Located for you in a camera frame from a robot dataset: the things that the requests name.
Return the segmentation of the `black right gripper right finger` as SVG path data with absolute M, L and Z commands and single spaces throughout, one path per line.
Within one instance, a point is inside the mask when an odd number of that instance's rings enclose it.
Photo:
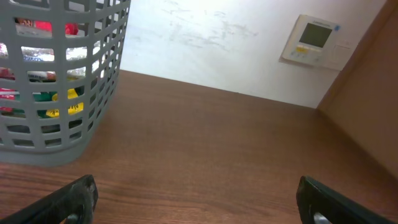
M 310 176 L 300 178 L 296 201 L 303 224 L 393 224 Z

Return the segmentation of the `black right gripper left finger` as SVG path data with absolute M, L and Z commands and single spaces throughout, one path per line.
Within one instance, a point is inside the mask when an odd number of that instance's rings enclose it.
M 92 175 L 54 191 L 1 220 L 1 223 L 92 223 L 98 201 L 98 189 Z

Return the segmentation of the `Kleenex tissue multipack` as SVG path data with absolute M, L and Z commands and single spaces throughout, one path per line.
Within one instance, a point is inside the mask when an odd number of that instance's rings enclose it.
M 52 49 L 22 47 L 23 59 L 31 62 L 52 62 L 55 58 Z M 67 48 L 67 60 L 84 59 L 87 56 L 87 47 Z M 67 71 L 68 80 L 78 80 L 86 75 L 86 67 L 74 68 Z M 55 82 L 57 79 L 54 71 L 27 71 L 29 80 L 33 82 Z M 1 78 L 15 80 L 15 75 L 10 68 L 1 67 Z

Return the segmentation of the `San Remo spaghetti packet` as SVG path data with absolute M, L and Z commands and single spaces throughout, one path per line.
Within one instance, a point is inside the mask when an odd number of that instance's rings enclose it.
M 23 26 L 34 27 L 40 30 L 52 31 L 52 24 L 46 21 L 35 21 L 32 19 L 15 18 L 14 22 Z M 65 34 L 66 35 L 77 35 L 78 25 L 74 23 L 65 24 Z

